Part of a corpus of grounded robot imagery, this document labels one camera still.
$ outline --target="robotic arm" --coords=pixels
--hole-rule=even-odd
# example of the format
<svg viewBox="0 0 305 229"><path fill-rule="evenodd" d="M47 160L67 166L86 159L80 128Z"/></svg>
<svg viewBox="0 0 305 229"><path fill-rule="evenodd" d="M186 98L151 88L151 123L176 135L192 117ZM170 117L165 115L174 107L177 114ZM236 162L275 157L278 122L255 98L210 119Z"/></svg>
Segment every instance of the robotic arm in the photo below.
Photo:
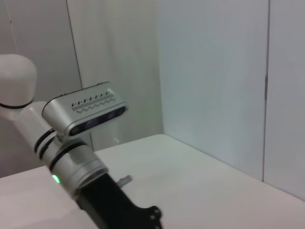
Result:
<svg viewBox="0 0 305 229"><path fill-rule="evenodd" d="M109 176L106 165L79 138L122 115L125 101L109 83L99 83L47 103L31 103L35 84L36 68L31 61L0 55L0 115L15 120L34 153L70 197L101 229L162 229L161 211L155 206L135 206Z"/></svg>

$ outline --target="white wall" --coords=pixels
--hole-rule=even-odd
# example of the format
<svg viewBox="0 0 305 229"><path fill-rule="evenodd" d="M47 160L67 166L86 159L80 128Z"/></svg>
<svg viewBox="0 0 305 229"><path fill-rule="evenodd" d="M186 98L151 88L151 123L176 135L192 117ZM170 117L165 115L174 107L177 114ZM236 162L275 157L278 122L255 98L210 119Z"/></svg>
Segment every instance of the white wall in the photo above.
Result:
<svg viewBox="0 0 305 229"><path fill-rule="evenodd" d="M17 53L6 0L0 0L0 54Z"/></svg>
<svg viewBox="0 0 305 229"><path fill-rule="evenodd" d="M163 132L154 0L68 0L83 86L110 81L127 101L91 132L95 150Z"/></svg>
<svg viewBox="0 0 305 229"><path fill-rule="evenodd" d="M305 200L305 1L272 0L266 183Z"/></svg>
<svg viewBox="0 0 305 229"><path fill-rule="evenodd" d="M158 0L166 134L263 177L267 0Z"/></svg>

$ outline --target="white tabletop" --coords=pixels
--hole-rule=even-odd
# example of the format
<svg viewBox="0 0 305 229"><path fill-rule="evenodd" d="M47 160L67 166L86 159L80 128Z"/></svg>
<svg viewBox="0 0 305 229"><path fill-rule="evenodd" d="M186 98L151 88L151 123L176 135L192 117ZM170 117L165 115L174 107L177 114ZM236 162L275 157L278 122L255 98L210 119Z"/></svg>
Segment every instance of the white tabletop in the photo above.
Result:
<svg viewBox="0 0 305 229"><path fill-rule="evenodd" d="M305 202L166 135L96 152L164 229L304 229ZM44 167L0 179L1 229L96 229Z"/></svg>

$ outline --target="silver cylinder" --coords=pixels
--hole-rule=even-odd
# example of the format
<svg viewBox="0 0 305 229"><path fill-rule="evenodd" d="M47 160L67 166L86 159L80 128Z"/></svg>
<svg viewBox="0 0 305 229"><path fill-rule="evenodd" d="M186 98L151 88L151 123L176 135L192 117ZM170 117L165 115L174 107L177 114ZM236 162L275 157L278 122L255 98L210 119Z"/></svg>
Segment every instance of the silver cylinder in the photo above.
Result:
<svg viewBox="0 0 305 229"><path fill-rule="evenodd" d="M90 146L82 145L62 155L51 172L57 176L70 197L76 199L82 186L107 173L108 168Z"/></svg>

